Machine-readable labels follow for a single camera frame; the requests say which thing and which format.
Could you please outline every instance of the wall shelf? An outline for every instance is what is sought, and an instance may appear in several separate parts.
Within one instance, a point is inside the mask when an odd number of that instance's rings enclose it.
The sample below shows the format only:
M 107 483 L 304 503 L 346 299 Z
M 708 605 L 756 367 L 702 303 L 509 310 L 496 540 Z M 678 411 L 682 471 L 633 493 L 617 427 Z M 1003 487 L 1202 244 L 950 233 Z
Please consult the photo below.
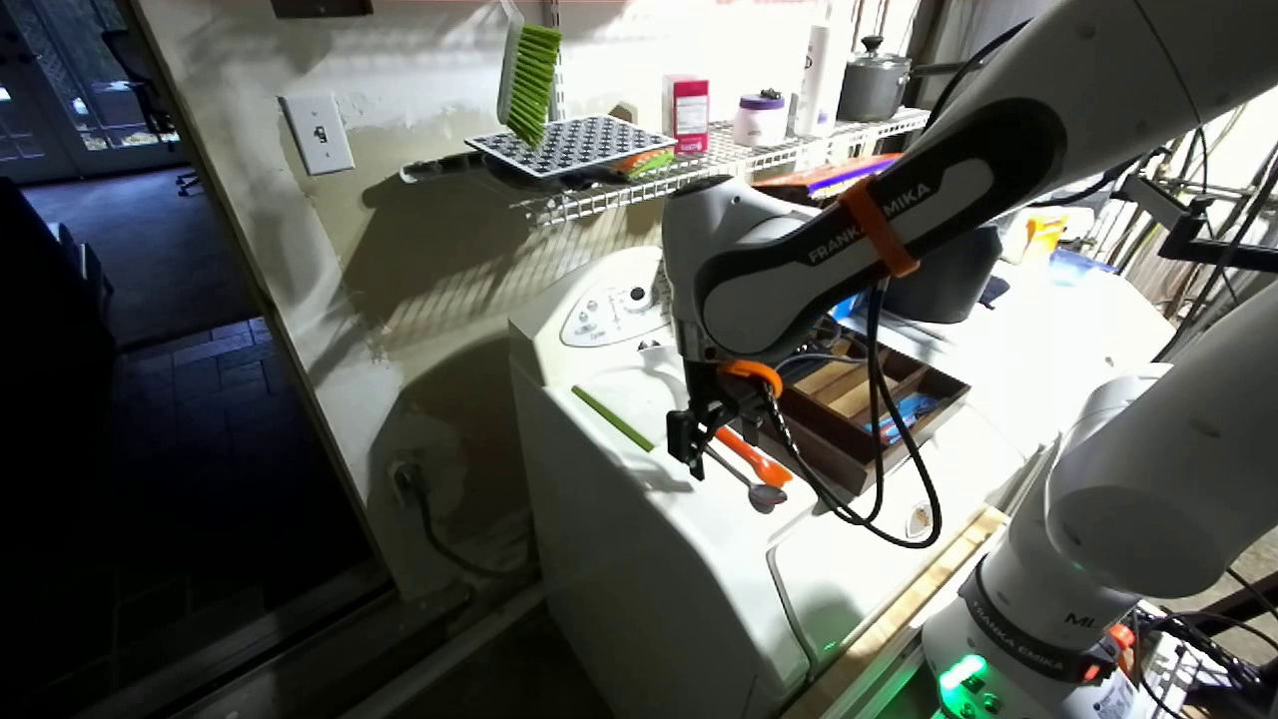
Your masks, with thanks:
M 605 209 L 648 205 L 678 193 L 689 181 L 702 174 L 729 174 L 729 173 L 768 173 L 768 167 L 790 167 L 796 158 L 842 158 L 848 151 L 864 145 L 882 145 L 894 135 L 909 135 L 925 125 L 925 107 L 903 107 L 886 125 L 840 125 L 829 135 L 798 135 L 778 149 L 745 149 L 736 145 L 729 133 L 709 135 L 709 151 L 700 158 L 678 158 L 676 167 L 633 181 L 633 185 L 605 185 L 605 186 L 563 186 L 544 205 L 544 221 L 572 222 L 600 215 Z

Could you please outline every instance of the small jar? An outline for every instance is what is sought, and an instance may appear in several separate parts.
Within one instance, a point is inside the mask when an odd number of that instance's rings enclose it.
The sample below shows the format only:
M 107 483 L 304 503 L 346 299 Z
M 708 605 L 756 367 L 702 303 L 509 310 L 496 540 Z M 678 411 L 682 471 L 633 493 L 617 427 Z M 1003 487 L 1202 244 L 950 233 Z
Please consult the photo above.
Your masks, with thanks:
M 778 91 L 742 94 L 736 113 L 736 139 L 750 149 L 788 139 L 788 101 Z

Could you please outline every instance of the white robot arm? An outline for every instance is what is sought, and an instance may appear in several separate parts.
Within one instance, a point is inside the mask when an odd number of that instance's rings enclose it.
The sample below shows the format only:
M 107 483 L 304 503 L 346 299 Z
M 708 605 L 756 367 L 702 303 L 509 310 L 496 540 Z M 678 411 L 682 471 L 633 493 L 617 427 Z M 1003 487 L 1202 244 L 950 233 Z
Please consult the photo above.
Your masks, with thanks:
M 1274 26 L 1274 0 L 1061 0 L 891 173 L 829 209 L 812 215 L 736 181 L 678 193 L 662 252 L 689 398 L 670 411 L 670 455 L 700 471 L 714 427 L 742 411 L 721 364 L 774 358 L 829 303 L 907 274 L 950 237 L 1274 86 Z M 1134 596 L 1202 591 L 1274 528 L 1274 354 L 1270 292 L 1148 392 L 1079 422 L 1043 503 L 935 628 L 935 652 L 985 648 L 1031 675 L 1038 711 L 1075 713 L 1071 659 Z

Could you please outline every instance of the light switch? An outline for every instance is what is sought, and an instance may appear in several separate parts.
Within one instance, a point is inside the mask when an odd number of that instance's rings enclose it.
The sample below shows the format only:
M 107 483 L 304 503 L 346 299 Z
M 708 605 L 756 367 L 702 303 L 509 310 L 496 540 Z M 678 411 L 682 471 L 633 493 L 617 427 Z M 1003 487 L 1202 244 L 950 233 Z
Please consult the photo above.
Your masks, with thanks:
M 332 94 L 282 94 L 282 117 L 312 174 L 356 167 L 352 139 Z

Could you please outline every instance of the wall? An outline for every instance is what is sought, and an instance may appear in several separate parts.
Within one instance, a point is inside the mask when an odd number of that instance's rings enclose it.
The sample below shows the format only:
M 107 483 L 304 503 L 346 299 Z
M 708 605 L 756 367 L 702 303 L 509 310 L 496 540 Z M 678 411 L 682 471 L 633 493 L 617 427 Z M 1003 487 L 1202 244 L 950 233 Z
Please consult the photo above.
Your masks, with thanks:
M 235 240 L 287 331 L 352 503 L 402 597 L 452 572 L 423 543 L 390 468 L 423 459 L 445 535 L 480 540 L 523 507 L 501 371 L 507 310 L 559 274 L 649 244 L 657 209 L 540 222 L 487 173 L 399 185 L 412 158 L 496 133 L 501 17 L 481 0 L 370 0 L 370 17 L 276 21 L 271 0 L 137 0 Z M 736 91 L 796 83 L 813 2 L 563 0 L 563 107 L 617 101 L 662 126 L 668 73 Z M 306 174 L 278 94 L 326 91 L 356 173 Z

